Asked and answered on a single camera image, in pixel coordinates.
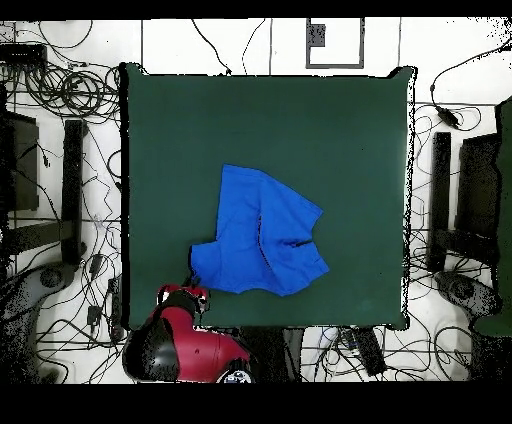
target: black cord bundle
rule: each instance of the black cord bundle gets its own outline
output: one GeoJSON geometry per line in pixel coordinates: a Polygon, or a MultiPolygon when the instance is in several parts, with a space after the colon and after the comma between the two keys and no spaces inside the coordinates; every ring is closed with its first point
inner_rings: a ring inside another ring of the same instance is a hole
{"type": "Polygon", "coordinates": [[[9,97],[16,91],[19,92],[18,86],[21,85],[25,87],[26,92],[38,106],[55,116],[84,119],[91,124],[101,124],[113,120],[119,126],[117,119],[119,112],[119,72],[117,67],[69,59],[59,51],[60,49],[72,49],[81,45],[88,38],[92,27],[93,21],[91,21],[82,40],[72,46],[57,46],[50,43],[42,30],[41,22],[39,23],[40,34],[30,30],[21,30],[42,39],[42,41],[27,41],[24,44],[46,45],[59,60],[67,64],[67,68],[51,62],[47,62],[43,69],[20,70],[4,66],[2,80],[12,84],[9,97]],[[102,78],[96,72],[83,69],[86,67],[106,68],[107,72],[102,78]]]}
{"type": "Polygon", "coordinates": [[[364,366],[361,364],[360,358],[357,356],[349,357],[344,353],[344,351],[347,352],[352,347],[349,346],[349,344],[347,343],[347,331],[349,332],[350,329],[347,329],[345,327],[322,328],[322,335],[318,342],[318,346],[314,348],[316,350],[320,350],[320,354],[318,355],[316,362],[312,364],[301,365],[302,367],[314,366],[313,381],[316,381],[320,367],[324,371],[324,382],[327,382],[327,376],[329,376],[330,380],[332,380],[333,377],[340,377],[353,373],[355,373],[358,376],[360,381],[365,381],[363,379],[363,376],[361,375],[361,371],[364,371],[364,366]],[[326,332],[329,329],[334,330],[336,332],[333,338],[329,338],[326,336],[326,332]],[[326,347],[322,347],[322,342],[324,339],[326,339],[328,342],[326,347]],[[332,354],[336,355],[335,360],[331,360],[332,354]],[[357,360],[358,365],[354,365],[350,361],[351,359],[357,360]],[[347,363],[351,369],[347,371],[337,371],[338,365],[341,360],[347,363]]]}

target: crumpled blue cloth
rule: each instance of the crumpled blue cloth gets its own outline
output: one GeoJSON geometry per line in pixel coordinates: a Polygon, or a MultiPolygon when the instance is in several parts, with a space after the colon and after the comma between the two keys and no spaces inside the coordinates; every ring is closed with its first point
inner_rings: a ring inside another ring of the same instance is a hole
{"type": "Polygon", "coordinates": [[[329,271],[312,229],[323,211],[264,172],[224,165],[216,240],[192,246],[201,285],[287,296],[329,271]]]}

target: dark green tablecloth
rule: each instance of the dark green tablecloth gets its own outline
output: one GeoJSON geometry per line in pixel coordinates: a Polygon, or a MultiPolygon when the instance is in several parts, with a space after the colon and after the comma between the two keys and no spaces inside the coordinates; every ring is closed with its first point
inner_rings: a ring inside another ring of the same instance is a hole
{"type": "Polygon", "coordinates": [[[161,284],[188,275],[190,245],[214,240],[224,163],[260,169],[324,210],[313,237],[330,272],[285,298],[212,291],[203,324],[403,324],[412,68],[390,78],[126,70],[130,326],[161,284]]]}

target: power strip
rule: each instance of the power strip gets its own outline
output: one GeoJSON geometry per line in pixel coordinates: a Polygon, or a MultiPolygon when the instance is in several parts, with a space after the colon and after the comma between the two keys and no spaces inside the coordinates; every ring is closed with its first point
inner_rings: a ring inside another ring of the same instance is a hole
{"type": "Polygon", "coordinates": [[[44,44],[0,44],[0,66],[17,70],[46,69],[47,50],[44,44]]]}

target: blue t-shirt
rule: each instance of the blue t-shirt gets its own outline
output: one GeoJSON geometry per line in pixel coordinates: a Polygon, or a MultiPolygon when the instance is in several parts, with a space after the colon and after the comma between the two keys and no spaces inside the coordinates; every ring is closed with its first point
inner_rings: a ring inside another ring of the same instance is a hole
{"type": "Polygon", "coordinates": [[[322,210],[264,172],[224,165],[216,241],[192,246],[204,287],[297,293],[329,271],[312,241],[322,210]]]}

